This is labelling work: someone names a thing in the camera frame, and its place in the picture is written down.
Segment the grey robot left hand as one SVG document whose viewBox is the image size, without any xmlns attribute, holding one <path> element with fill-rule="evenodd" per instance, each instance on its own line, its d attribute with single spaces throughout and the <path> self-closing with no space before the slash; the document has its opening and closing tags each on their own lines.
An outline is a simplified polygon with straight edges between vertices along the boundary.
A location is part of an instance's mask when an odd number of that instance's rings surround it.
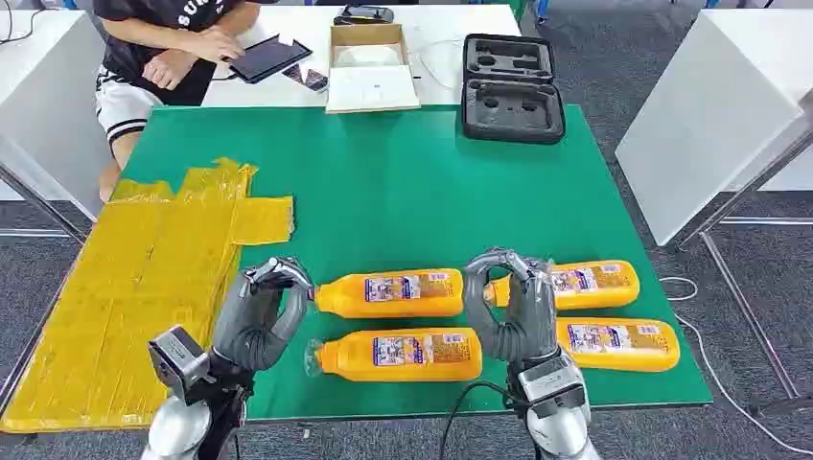
<svg viewBox="0 0 813 460">
<path fill-rule="evenodd" d="M 294 257 L 272 257 L 240 271 L 221 306 L 212 350 L 247 372 L 271 368 L 296 334 L 313 294 L 310 275 Z"/>
</svg>

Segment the person's right hand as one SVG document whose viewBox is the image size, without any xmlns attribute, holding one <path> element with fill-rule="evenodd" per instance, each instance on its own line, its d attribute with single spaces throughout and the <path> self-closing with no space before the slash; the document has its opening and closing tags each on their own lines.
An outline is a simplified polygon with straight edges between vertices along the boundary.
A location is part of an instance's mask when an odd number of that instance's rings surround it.
<svg viewBox="0 0 813 460">
<path fill-rule="evenodd" d="M 189 33 L 183 50 L 214 63 L 238 59 L 244 55 L 243 46 L 234 37 L 218 29 Z"/>
</svg>

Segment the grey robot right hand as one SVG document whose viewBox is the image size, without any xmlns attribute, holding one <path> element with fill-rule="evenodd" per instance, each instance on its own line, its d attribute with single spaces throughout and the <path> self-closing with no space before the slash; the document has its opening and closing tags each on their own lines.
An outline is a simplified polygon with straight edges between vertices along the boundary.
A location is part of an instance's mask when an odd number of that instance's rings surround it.
<svg viewBox="0 0 813 460">
<path fill-rule="evenodd" d="M 489 271 L 495 266 L 510 271 L 509 302 L 503 321 L 492 314 L 484 297 Z M 512 362 L 558 352 L 550 269 L 548 262 L 503 248 L 492 248 L 464 265 L 463 310 L 485 355 Z"/>
</svg>

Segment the person's left hand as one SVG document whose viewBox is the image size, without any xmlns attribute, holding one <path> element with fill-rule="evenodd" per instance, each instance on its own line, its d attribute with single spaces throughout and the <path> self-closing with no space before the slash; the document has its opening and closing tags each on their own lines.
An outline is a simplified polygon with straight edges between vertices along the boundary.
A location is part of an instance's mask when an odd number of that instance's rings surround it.
<svg viewBox="0 0 813 460">
<path fill-rule="evenodd" d="M 191 71 L 197 57 L 181 50 L 167 50 L 153 57 L 142 76 L 160 89 L 174 90 Z"/>
</svg>

